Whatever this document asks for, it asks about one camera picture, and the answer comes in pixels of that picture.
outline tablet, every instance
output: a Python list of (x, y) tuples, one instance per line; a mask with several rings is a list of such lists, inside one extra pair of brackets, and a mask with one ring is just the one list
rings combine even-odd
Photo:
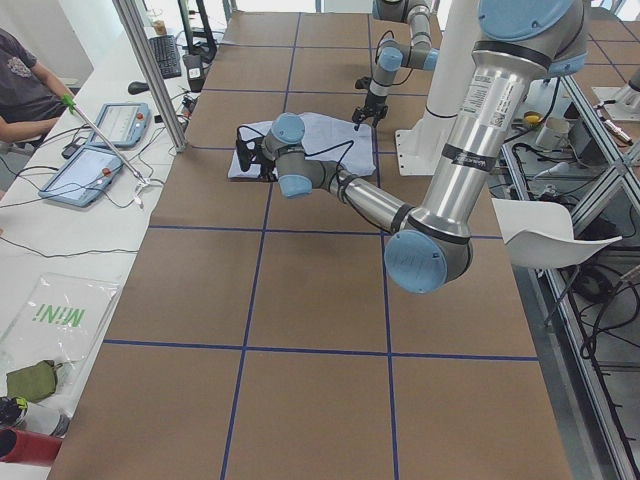
[(84, 146), (38, 191), (40, 197), (86, 207), (122, 170), (122, 160), (109, 150)]
[[(151, 111), (146, 103), (105, 103), (95, 121), (100, 131), (118, 148), (133, 148), (149, 125)], [(107, 147), (92, 132), (87, 145)]]

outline red cylinder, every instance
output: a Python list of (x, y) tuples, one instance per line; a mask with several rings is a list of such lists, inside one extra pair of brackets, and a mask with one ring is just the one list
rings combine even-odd
[(62, 439), (15, 428), (0, 430), (0, 461), (50, 467)]

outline mouse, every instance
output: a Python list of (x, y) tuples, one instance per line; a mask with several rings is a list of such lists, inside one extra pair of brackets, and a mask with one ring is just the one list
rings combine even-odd
[(147, 90), (149, 90), (149, 85), (144, 82), (131, 82), (129, 88), (127, 88), (130, 95), (137, 95)]

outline blue joint cap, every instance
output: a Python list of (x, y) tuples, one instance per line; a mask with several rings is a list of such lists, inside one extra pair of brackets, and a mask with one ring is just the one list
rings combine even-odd
[(428, 72), (433, 72), (436, 69), (436, 64), (438, 63), (438, 56), (440, 55), (440, 50), (437, 48), (432, 48), (429, 54), (427, 55), (426, 60), (424, 61), (423, 70)]
[(373, 18), (375, 18), (376, 20), (380, 20), (380, 12), (378, 11), (378, 0), (373, 0), (371, 15), (373, 15)]
[(411, 293), (437, 290), (447, 281), (447, 261), (431, 237), (416, 230), (396, 233), (384, 252), (389, 276)]
[(384, 47), (378, 65), (387, 72), (397, 72), (402, 66), (402, 52), (395, 47)]
[(572, 4), (573, 0), (480, 0), (478, 20), (492, 39), (517, 42), (551, 28)]
[(278, 178), (278, 184), (285, 198), (304, 197), (313, 189), (311, 180), (303, 175), (283, 175)]
[(547, 73), (547, 78), (552, 77), (563, 77), (565, 75), (573, 75), (587, 62), (587, 54), (583, 53), (581, 55), (577, 55), (573, 58), (568, 58), (566, 60), (561, 60), (559, 62), (554, 62), (549, 67), (549, 72)]
[(271, 125), (271, 133), (287, 145), (295, 145), (304, 137), (304, 122), (295, 113), (282, 113)]

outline robotic arm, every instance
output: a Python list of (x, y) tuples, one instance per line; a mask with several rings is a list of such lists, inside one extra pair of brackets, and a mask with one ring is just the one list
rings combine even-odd
[(393, 234), (387, 271), (414, 293), (434, 291), (467, 270), (469, 216), (529, 85), (575, 72), (586, 55), (589, 7), (582, 0), (482, 0), (478, 13), (483, 38), (473, 51), (476, 70), (421, 205), (404, 203), (338, 163), (306, 159), (304, 124), (296, 115), (278, 117), (260, 142), (277, 165), (285, 197), (324, 189)]
[(374, 18), (409, 24), (411, 44), (402, 45), (394, 38), (386, 38), (378, 45), (373, 77), (362, 77), (356, 81), (357, 89), (367, 90), (364, 107), (358, 107), (353, 112), (352, 121), (356, 124), (356, 130), (367, 118), (373, 118), (372, 125), (375, 128), (387, 116), (387, 95), (401, 67), (420, 70), (435, 68), (438, 50), (431, 48), (429, 20), (432, 14), (433, 0), (374, 1)]

